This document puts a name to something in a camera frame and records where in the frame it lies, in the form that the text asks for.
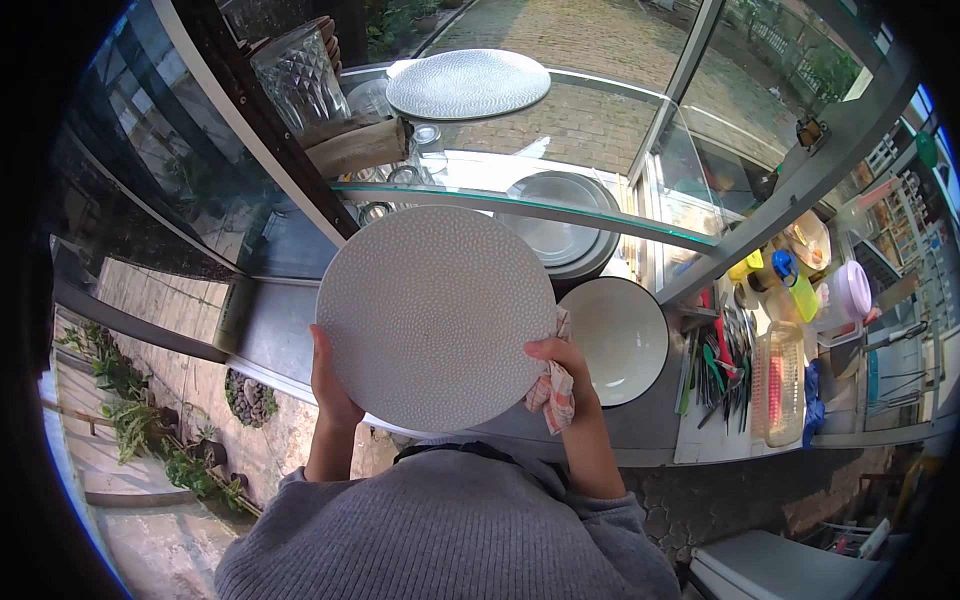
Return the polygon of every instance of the white bowl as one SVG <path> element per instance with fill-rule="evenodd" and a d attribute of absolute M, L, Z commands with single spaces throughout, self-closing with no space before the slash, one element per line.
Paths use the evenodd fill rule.
<path fill-rule="evenodd" d="M 666 318 L 650 292 L 629 279 L 598 277 L 560 301 L 570 311 L 573 341 L 587 359 L 603 406 L 629 402 L 660 377 L 666 363 Z"/>

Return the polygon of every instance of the beige cloth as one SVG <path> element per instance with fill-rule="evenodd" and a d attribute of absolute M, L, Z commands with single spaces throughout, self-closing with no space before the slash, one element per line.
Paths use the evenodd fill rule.
<path fill-rule="evenodd" d="M 554 335 L 565 342 L 570 341 L 570 312 L 560 306 L 557 307 Z M 555 436 L 573 422 L 573 377 L 557 361 L 540 362 L 543 374 L 527 392 L 524 404 L 531 413 L 543 411 L 547 429 L 551 436 Z"/>
<path fill-rule="evenodd" d="M 413 126 L 405 119 L 389 119 L 342 133 L 306 149 L 306 155 L 326 179 L 410 157 Z"/>

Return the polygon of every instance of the plate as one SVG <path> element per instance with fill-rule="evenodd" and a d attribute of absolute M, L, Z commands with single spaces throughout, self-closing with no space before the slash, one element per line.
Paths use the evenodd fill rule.
<path fill-rule="evenodd" d="M 455 431 L 496 417 L 536 383 L 523 344 L 556 327 L 530 247 L 482 213 L 417 206 L 373 221 L 333 258 L 317 324 L 360 408 L 399 427 Z"/>
<path fill-rule="evenodd" d="M 620 277 L 581 283 L 560 301 L 587 359 L 603 406 L 636 399 L 660 377 L 669 344 L 666 318 L 650 292 Z"/>
<path fill-rule="evenodd" d="M 546 171 L 514 183 L 507 196 L 533 200 L 536 204 L 564 202 L 597 207 L 588 183 L 568 178 L 564 173 Z M 558 223 L 533 217 L 497 214 L 496 219 L 516 231 L 537 253 L 544 267 L 557 267 L 573 262 L 593 247 L 600 232 L 594 228 Z"/>
<path fill-rule="evenodd" d="M 550 90 L 550 74 L 522 54 L 489 48 L 420 59 L 387 84 L 387 101 L 421 119 L 463 121 L 529 107 Z"/>

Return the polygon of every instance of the tree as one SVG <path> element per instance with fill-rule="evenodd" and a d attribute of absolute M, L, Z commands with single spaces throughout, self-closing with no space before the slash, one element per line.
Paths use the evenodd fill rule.
<path fill-rule="evenodd" d="M 839 102 L 860 74 L 860 65 L 850 53 L 825 43 L 813 54 L 810 74 L 817 80 L 814 92 L 824 102 Z"/>

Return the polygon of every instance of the bottle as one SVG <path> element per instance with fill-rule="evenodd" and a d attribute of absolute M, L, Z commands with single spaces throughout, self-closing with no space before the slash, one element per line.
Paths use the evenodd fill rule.
<path fill-rule="evenodd" d="M 817 314 L 817 295 L 813 291 L 813 286 L 810 285 L 810 280 L 800 273 L 797 259 L 789 252 L 778 250 L 771 256 L 771 263 L 774 273 L 793 297 L 800 318 L 804 323 L 810 323 Z"/>

